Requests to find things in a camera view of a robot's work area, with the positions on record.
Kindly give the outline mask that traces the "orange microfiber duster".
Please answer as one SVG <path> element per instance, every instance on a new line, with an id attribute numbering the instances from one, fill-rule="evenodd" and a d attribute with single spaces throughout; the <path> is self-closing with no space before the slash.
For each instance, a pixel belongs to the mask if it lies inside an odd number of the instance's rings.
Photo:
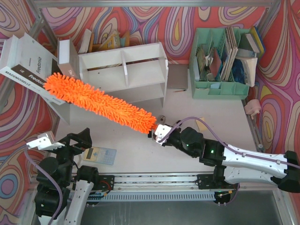
<path id="1" fill-rule="evenodd" d="M 104 91 L 73 77 L 53 73 L 46 79 L 44 89 L 60 100 L 143 134 L 148 134 L 158 126 L 157 118 L 150 112 L 105 94 Z"/>

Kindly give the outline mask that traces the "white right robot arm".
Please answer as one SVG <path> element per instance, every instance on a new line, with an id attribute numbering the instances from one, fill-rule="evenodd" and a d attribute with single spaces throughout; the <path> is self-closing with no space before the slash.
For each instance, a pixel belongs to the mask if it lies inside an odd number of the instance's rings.
<path id="1" fill-rule="evenodd" d="M 280 190 L 299 193 L 300 163 L 297 153 L 267 154 L 243 150 L 230 144 L 205 139 L 191 127 L 184 130 L 158 125 L 155 141 L 161 146 L 173 146 L 199 162 L 212 166 L 212 183 L 225 188 L 243 182 L 267 183 Z"/>

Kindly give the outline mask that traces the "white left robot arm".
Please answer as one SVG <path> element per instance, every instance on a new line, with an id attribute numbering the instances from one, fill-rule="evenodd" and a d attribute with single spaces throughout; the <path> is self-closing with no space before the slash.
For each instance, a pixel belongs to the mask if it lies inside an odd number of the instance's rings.
<path id="1" fill-rule="evenodd" d="M 38 165 L 36 215 L 42 225 L 78 225 L 87 199 L 100 181 L 98 169 L 83 165 L 72 175 L 74 157 L 92 147 L 90 129 L 55 141 L 52 132 L 38 136 L 37 149 L 54 154 Z"/>

